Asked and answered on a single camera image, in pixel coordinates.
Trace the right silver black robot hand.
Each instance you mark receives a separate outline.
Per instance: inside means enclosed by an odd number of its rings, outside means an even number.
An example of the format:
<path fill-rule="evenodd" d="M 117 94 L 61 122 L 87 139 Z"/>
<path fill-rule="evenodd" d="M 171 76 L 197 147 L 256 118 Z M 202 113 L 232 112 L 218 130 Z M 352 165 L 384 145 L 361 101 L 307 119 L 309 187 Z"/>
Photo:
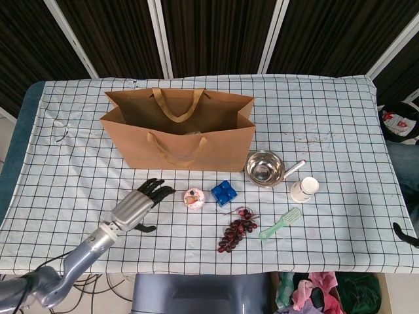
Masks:
<path fill-rule="evenodd" d="M 396 222 L 394 222 L 394 223 L 392 224 L 392 226 L 393 226 L 393 230 L 394 230 L 394 232 L 395 232 L 396 236 L 397 236 L 397 237 L 398 237 L 401 241 L 404 241 L 405 243 L 408 243 L 409 245 L 411 245 L 411 246 L 413 246 L 413 247 L 415 247 L 415 248 L 419 249 L 419 239 L 418 239 L 418 238 L 416 238 L 416 237 L 412 237 L 412 236 L 410 236 L 410 235 L 405 234 L 405 233 L 402 231 L 402 229 L 401 229 L 400 225 L 399 225 L 398 223 L 396 223 Z"/>

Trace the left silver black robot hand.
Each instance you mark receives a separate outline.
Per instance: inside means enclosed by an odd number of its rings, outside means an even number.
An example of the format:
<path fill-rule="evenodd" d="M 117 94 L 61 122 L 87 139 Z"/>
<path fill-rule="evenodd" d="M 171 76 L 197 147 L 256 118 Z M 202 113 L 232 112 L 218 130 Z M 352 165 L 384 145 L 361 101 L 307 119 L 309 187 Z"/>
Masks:
<path fill-rule="evenodd" d="M 155 231 L 156 226 L 145 226 L 142 221 L 152 208 L 167 196 L 175 193 L 174 188 L 163 186 L 163 184 L 163 179 L 148 179 L 139 188 L 128 193 L 111 211 L 109 219 L 103 223 L 117 232 L 137 230 L 151 233 Z"/>

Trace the pink frosted donut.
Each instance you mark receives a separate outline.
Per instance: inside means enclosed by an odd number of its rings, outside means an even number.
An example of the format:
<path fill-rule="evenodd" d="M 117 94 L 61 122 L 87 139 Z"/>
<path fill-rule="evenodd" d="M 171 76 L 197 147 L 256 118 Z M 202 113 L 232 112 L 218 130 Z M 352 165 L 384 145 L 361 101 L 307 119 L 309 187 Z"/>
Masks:
<path fill-rule="evenodd" d="M 183 196 L 184 204 L 189 210 L 199 210 L 206 203 L 204 192 L 199 188 L 188 189 Z"/>

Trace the purple grape bunch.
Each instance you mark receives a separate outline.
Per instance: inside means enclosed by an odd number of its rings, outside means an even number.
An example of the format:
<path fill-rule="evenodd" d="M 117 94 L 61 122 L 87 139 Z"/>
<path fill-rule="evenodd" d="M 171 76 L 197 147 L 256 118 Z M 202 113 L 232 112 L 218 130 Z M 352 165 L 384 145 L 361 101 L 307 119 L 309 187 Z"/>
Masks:
<path fill-rule="evenodd" d="M 218 253 L 231 253 L 247 234 L 251 234 L 258 228 L 256 219 L 258 216 L 248 207 L 238 207 L 233 213 L 238 218 L 233 220 L 225 229 L 221 240 L 218 242 Z"/>

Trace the brown paper bag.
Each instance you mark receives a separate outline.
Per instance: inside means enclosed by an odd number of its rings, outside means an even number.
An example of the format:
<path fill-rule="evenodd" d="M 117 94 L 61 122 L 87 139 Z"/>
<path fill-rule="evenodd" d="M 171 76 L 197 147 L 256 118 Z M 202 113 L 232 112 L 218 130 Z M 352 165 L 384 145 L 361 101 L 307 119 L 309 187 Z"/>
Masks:
<path fill-rule="evenodd" d="M 255 133 L 255 99 L 203 88 L 106 92 L 100 122 L 134 169 L 241 172 Z M 184 135 L 200 131 L 199 135 Z"/>

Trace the blue toy brick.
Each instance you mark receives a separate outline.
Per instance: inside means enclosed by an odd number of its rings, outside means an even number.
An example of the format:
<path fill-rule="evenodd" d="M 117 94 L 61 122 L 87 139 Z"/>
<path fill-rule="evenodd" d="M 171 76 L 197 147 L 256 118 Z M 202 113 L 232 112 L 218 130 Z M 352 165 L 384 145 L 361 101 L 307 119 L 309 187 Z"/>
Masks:
<path fill-rule="evenodd" d="M 220 207 L 230 203 L 237 197 L 237 192 L 228 181 L 223 181 L 211 189 L 211 194 Z"/>

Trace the grey-blue robot torso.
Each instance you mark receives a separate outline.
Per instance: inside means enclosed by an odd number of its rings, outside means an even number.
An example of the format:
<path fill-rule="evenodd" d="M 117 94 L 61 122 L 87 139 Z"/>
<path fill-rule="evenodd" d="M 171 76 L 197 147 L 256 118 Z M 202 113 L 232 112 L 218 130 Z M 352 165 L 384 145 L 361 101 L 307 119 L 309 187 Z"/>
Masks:
<path fill-rule="evenodd" d="M 138 274 L 130 314 L 272 314 L 270 276 Z"/>

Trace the white paper cup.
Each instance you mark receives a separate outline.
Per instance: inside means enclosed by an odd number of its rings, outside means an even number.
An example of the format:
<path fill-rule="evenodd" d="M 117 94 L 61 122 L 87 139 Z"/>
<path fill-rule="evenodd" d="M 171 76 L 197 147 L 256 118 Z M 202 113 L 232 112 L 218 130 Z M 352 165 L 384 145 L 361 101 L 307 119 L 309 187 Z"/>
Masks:
<path fill-rule="evenodd" d="M 313 177 L 305 177 L 291 186 L 290 196 L 297 203 L 305 203 L 318 190 L 319 182 Z"/>

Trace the green plastic brush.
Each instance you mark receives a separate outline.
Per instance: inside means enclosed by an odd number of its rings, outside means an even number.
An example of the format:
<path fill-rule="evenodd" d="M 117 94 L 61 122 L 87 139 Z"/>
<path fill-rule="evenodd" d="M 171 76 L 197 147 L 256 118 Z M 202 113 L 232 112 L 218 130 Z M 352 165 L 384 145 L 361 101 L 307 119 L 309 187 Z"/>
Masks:
<path fill-rule="evenodd" d="M 261 241 L 270 239 L 280 228 L 284 228 L 292 225 L 296 220 L 302 216 L 301 210 L 297 207 L 292 208 L 281 216 L 279 221 L 275 225 L 268 229 L 265 229 L 259 233 L 259 239 Z"/>

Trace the white marker red cap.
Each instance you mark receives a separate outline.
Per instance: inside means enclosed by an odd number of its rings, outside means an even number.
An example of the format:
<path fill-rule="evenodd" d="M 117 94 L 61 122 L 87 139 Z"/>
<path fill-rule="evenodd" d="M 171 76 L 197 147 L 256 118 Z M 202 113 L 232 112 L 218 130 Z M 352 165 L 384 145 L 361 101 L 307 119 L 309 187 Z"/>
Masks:
<path fill-rule="evenodd" d="M 295 164 L 291 168 L 289 168 L 283 176 L 283 179 L 286 180 L 291 174 L 299 170 L 302 166 L 304 166 L 307 163 L 306 160 L 301 160 L 299 163 Z"/>

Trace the teal table pad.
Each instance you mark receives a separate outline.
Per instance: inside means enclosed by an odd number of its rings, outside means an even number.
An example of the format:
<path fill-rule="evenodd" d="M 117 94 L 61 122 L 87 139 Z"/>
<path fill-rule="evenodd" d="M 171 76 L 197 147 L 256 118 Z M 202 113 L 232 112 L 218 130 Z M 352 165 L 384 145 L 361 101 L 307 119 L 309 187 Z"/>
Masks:
<path fill-rule="evenodd" d="M 22 102 L 3 170 L 0 174 L 0 225 L 5 219 L 24 163 L 26 149 L 44 87 L 45 81 L 32 84 L 27 89 Z"/>

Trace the checkered white tablecloth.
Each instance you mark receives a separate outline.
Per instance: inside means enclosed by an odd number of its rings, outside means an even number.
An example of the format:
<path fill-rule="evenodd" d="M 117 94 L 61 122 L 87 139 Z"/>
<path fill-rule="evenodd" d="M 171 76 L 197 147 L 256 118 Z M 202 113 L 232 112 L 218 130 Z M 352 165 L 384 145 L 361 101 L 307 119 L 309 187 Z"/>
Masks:
<path fill-rule="evenodd" d="M 254 97 L 252 150 L 269 150 L 292 167 L 307 163 L 274 188 L 243 173 L 130 169 L 100 124 L 106 92 L 135 88 L 206 88 Z M 24 163 L 0 226 L 0 273 L 23 274 L 75 249 L 112 208 L 146 179 L 175 194 L 156 206 L 91 267 L 93 273 L 247 274 L 269 271 L 419 273 L 419 249 L 402 242 L 392 224 L 414 234 L 381 133 L 376 90 L 364 77 L 289 75 L 196 77 L 176 80 L 51 81 L 45 84 Z M 305 203 L 290 196 L 305 177 L 319 190 Z M 211 189 L 228 181 L 237 197 L 220 207 Z M 206 203 L 189 210 L 190 188 Z M 218 253 L 238 207 L 258 216 L 258 228 L 231 253 Z M 302 216 L 270 239 L 259 233 L 297 207 Z"/>

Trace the steel bowl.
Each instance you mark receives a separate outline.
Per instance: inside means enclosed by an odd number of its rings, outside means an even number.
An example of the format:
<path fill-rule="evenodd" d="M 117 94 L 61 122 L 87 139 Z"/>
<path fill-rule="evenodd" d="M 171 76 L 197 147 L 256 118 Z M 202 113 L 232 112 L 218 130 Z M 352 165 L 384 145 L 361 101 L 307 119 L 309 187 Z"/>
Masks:
<path fill-rule="evenodd" d="M 268 150 L 250 152 L 244 166 L 247 179 L 261 188 L 273 188 L 284 180 L 283 160 Z"/>

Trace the dark room divider screen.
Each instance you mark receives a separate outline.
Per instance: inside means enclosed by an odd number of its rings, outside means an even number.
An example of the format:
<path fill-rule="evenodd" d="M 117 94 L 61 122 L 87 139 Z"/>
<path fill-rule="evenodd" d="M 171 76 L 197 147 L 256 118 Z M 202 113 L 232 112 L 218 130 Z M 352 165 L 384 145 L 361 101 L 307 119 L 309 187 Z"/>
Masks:
<path fill-rule="evenodd" d="M 44 80 L 371 75 L 419 0 L 0 0 L 0 108 Z"/>

